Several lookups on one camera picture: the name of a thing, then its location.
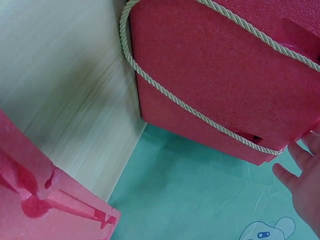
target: finger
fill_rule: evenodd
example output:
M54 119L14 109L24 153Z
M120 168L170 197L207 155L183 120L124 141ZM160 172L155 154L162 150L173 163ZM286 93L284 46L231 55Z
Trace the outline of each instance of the finger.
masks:
M281 166L279 163L276 163L272 167L272 171L277 179L280 180L280 182L283 183L283 185L286 186L287 189L289 189L290 192L293 192L293 190L296 187L298 177L288 170L286 170L283 166Z
M318 125L317 127L315 127L312 132L314 132L315 134L320 135L320 125Z
M303 135L302 142L308 147L313 155L320 151L320 135L308 132Z
M310 162L310 160L313 157L308 151L302 149L295 142L292 142L288 145L288 150L290 155L292 156L292 158L301 170L304 170L306 165Z

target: green floor mat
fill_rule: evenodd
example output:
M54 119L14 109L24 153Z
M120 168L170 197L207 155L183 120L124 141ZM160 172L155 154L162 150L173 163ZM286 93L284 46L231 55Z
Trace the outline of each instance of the green floor mat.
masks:
M112 240L317 240L274 177L288 152L255 166L148 125L109 203Z

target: rope handle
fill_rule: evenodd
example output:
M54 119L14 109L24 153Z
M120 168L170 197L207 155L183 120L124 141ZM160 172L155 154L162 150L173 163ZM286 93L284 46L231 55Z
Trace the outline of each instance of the rope handle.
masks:
M181 99L176 97L174 94L172 94L170 91L168 91L166 88L164 88L161 84L159 84L157 81L152 79L133 59L132 54L130 53L129 46L128 46L128 38L127 38L127 23L128 23L128 17L132 10L132 8L141 0L130 0L126 3L121 18L120 18L120 38L121 38L121 45L122 50L124 53L125 58L127 59L128 63L134 68L134 70L141 75L144 80L146 80L149 84L154 86L158 91L160 91L163 95L165 95L167 98L172 100L174 103L179 105L181 108L185 109L189 113L195 115L196 117L200 118L213 128L217 129L218 131L230 136L231 138L243 143L244 145L247 145L248 147L257 150L259 152L275 155L278 156L283 153L283 150L273 150L267 147L260 146L258 144L253 143L252 141L249 141L248 139L236 134L233 131L230 131L229 129L225 128L224 126L216 123L215 121L211 120L209 117L205 116L201 112L197 111L193 107L189 106L185 102L183 102ZM290 50L289 48L285 46L281 46L279 43L274 41L271 37L267 36L264 32L258 30L256 27L254 27L252 24L248 23L243 18L239 17L238 15L234 14L232 11L226 9L225 7L217 4L216 2L212 0L196 0L197 2L204 4L208 8L211 8L212 10L220 13L221 15L225 16L229 20L232 20L236 24L240 25L242 28L247 30L252 35L259 38L262 42L269 45L273 50L286 55L288 57L291 57L295 60L298 60L299 62L304 63L305 65L309 66L311 69L316 70L317 72L320 72L320 65L313 62L312 60L308 59L307 57L301 55L300 53L297 53L293 50Z

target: light wood panel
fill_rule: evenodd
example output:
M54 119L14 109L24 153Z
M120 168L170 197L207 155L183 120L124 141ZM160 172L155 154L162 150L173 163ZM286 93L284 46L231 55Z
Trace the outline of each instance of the light wood panel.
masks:
M105 200L145 127L118 35L125 2L0 2L0 107Z

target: pink foam block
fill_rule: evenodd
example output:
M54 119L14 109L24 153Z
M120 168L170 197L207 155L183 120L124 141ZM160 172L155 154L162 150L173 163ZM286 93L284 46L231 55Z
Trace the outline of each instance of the pink foam block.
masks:
M320 2L219 0L320 63ZM143 0L130 16L137 63L178 98L261 146L281 150L320 117L320 74L195 0ZM143 118L260 165L275 156L220 133L137 78Z
M0 239L109 240L116 209L57 168L0 111Z

